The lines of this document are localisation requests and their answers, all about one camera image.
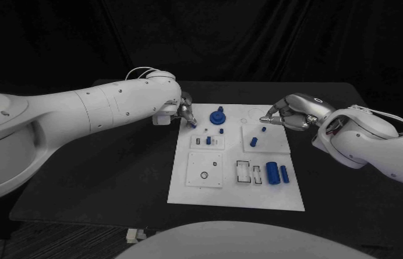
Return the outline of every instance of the black table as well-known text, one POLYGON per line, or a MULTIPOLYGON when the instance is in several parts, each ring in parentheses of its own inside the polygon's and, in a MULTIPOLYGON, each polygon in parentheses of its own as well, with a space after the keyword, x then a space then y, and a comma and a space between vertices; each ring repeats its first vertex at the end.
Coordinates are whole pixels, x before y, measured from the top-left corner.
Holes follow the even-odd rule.
MULTIPOLYGON (((301 92, 335 108, 364 105, 346 83, 179 84, 196 103, 273 104, 301 92)), ((355 170, 336 163, 310 145, 316 128, 286 130, 304 212, 167 204, 177 130, 179 120, 153 126, 147 118, 66 144, 33 176, 11 219, 154 230, 200 221, 247 221, 300 230, 346 245, 400 245, 403 184, 371 165, 355 170)))

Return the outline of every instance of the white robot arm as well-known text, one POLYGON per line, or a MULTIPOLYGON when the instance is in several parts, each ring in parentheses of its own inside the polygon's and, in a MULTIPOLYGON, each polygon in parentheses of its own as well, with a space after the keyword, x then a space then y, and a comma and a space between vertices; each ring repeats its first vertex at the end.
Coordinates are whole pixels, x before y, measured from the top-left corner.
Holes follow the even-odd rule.
POLYGON ((27 181, 69 141, 148 116, 154 125, 183 117, 196 126, 192 98, 174 76, 158 70, 145 79, 62 93, 0 94, 0 196, 27 181))
POLYGON ((403 137, 374 113, 394 115, 352 105, 335 110, 320 99, 294 93, 270 108, 260 122, 303 131, 319 126, 312 144, 345 166, 359 169, 371 163, 379 172, 403 182, 403 137))

